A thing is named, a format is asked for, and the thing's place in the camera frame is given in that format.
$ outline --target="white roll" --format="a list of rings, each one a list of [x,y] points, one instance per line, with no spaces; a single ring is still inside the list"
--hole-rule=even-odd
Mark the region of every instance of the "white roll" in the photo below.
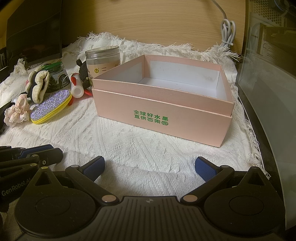
[[[81,81],[79,75],[77,75],[77,74],[73,75],[73,77],[76,78],[76,85],[74,85],[71,81],[71,94],[73,95],[74,98],[80,98],[84,94],[82,81]]]

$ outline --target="black plush toy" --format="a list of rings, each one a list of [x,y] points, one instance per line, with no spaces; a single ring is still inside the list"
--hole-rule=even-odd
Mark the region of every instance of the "black plush toy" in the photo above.
[[[83,89],[87,89],[88,87],[90,87],[90,83],[89,83],[89,74],[87,71],[87,66],[86,66],[86,61],[84,61],[82,63],[82,61],[80,59],[76,60],[76,64],[80,67],[79,69],[79,76],[83,86]]]

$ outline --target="pink scrunchie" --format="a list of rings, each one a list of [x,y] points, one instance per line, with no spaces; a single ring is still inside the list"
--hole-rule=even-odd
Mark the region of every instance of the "pink scrunchie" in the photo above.
[[[27,101],[27,94],[19,95],[15,105],[5,110],[4,122],[8,126],[13,126],[15,123],[22,123],[30,119],[30,105]]]

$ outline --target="clear jar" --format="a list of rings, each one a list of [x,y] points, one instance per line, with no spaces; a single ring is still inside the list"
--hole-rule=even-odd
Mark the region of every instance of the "clear jar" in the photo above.
[[[50,74],[45,94],[53,93],[62,89],[71,89],[70,79],[63,62],[60,61],[45,65],[42,67],[42,70],[47,70]]]
[[[107,46],[85,51],[86,65],[91,86],[92,79],[120,65],[119,46]]]

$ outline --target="open cardboard box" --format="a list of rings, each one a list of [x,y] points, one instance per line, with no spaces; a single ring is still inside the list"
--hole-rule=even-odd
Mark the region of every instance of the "open cardboard box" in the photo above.
[[[93,79],[99,116],[220,147],[234,106],[222,67],[142,55]]]

